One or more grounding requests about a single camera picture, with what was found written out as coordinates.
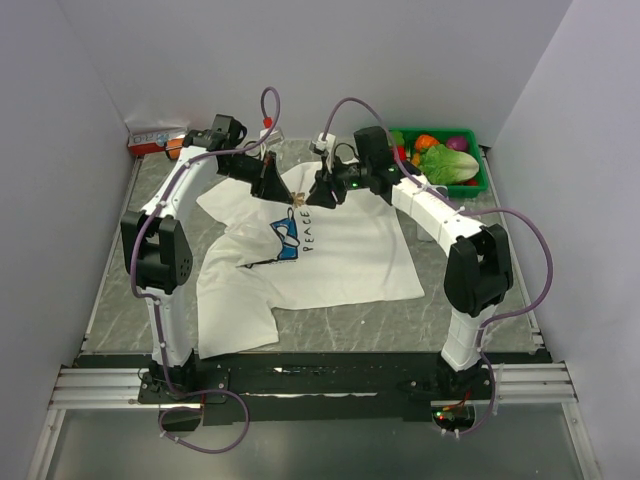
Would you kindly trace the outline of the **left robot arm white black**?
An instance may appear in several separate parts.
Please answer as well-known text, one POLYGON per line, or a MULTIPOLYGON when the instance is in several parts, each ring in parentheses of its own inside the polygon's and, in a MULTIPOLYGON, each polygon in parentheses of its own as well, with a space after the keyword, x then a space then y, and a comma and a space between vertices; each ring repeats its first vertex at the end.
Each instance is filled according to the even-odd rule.
POLYGON ((151 381, 177 402, 198 388, 195 354, 182 326, 183 286, 194 261, 183 228, 204 187, 216 177, 249 185, 253 197, 292 205, 294 198, 266 145, 277 133, 265 117, 259 139, 244 146, 247 129, 228 115, 216 115, 207 130, 184 137, 180 157, 155 196, 120 223, 125 267, 135 297, 146 302, 152 325, 151 381))

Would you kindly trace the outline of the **green plastic bin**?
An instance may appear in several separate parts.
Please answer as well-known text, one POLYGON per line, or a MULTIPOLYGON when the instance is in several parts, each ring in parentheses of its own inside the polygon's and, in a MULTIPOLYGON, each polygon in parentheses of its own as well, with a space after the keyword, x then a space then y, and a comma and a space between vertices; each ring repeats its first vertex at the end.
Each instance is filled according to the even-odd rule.
POLYGON ((489 182, 474 132, 466 128, 397 128, 399 154, 453 199, 478 197, 489 182))

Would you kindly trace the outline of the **toy orange pepper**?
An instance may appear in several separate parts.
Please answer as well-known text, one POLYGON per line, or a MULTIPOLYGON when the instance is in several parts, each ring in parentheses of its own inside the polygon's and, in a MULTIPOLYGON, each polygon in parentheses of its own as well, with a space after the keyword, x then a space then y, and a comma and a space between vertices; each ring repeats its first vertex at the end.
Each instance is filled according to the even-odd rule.
POLYGON ((429 134, 422 134, 416 138, 414 142, 414 149, 417 152, 422 152, 439 144, 440 144, 440 141, 437 140, 435 137, 429 134))

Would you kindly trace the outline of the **toy lettuce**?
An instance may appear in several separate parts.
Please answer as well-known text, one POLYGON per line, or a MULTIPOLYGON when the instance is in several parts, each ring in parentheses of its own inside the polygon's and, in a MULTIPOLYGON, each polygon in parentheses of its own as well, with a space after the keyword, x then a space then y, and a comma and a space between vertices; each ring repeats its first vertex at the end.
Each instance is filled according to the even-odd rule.
POLYGON ((412 163, 431 184, 456 185, 472 179, 479 172, 479 163, 470 154, 439 144, 416 152, 412 163))

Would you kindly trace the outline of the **toy green pepper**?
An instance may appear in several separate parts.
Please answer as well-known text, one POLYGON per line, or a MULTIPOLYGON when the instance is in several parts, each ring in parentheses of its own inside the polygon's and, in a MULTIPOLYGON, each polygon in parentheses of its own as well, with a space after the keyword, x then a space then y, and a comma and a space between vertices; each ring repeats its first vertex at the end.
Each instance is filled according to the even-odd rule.
POLYGON ((393 137, 393 142, 395 143, 396 146, 403 147, 405 145, 405 139, 401 131, 392 130, 391 135, 393 137))

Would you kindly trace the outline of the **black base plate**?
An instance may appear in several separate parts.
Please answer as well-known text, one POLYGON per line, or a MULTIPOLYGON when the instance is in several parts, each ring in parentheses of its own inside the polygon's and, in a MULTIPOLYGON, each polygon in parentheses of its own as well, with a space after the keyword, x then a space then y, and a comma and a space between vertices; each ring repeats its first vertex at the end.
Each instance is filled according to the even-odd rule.
POLYGON ((488 400, 487 369, 454 371, 437 353, 246 353, 169 370, 151 364, 142 405, 187 405, 207 426, 250 419, 311 421, 398 418, 429 422, 438 402, 488 400))

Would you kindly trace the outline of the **orange cylinder tool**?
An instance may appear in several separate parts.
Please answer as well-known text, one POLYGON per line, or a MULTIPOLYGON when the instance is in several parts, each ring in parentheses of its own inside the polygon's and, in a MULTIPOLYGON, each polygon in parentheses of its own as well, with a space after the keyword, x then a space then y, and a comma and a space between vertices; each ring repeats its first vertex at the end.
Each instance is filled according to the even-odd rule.
POLYGON ((183 147, 182 138, 170 139, 165 143, 164 152, 169 160, 177 161, 180 157, 182 147, 183 147))

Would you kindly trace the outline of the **aluminium rail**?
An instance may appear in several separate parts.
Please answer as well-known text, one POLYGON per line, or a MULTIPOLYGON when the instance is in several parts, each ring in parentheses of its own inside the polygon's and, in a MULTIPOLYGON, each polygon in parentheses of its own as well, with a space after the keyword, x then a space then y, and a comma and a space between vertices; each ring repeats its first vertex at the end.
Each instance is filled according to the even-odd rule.
MULTIPOLYGON (((145 368, 64 368, 49 401, 53 410, 171 408, 169 400, 144 400, 145 368)), ((578 396, 563 364, 503 364, 495 368, 496 403, 567 404, 578 396)))

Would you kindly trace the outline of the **red white cardboard box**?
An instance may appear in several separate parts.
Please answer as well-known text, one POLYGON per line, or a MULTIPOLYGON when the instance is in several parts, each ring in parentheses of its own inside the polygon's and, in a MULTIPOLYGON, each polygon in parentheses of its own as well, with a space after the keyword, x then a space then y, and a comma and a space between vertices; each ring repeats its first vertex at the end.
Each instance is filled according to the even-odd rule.
POLYGON ((165 143, 174 138, 184 139, 187 133, 185 127, 167 128, 131 134, 127 148, 135 157, 164 152, 165 143))

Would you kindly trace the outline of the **white t-shirt flower print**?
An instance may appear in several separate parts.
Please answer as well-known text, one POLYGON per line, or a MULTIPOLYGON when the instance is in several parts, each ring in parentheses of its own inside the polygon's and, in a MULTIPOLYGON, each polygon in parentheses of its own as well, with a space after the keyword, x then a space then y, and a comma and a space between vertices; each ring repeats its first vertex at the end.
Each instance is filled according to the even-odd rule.
POLYGON ((275 308, 424 294, 395 209, 368 190, 350 192, 330 210, 260 200, 227 179, 197 203, 225 226, 196 282, 202 358, 278 342, 275 308))

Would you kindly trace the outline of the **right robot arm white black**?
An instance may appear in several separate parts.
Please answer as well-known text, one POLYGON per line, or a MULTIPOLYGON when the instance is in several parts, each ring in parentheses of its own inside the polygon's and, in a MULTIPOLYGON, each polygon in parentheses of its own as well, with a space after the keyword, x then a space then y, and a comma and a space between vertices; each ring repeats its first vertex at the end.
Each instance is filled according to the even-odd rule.
POLYGON ((336 139, 320 133, 309 149, 321 167, 306 200, 310 206, 334 209, 350 191, 368 190, 413 219, 446 254, 444 293, 451 320, 441 350, 445 368, 439 391, 459 398, 472 385, 469 369, 481 360, 482 336, 488 321, 513 285, 508 236, 498 224, 487 226, 464 215, 441 195, 420 170, 399 155, 381 127, 357 131, 356 157, 337 158, 336 139))

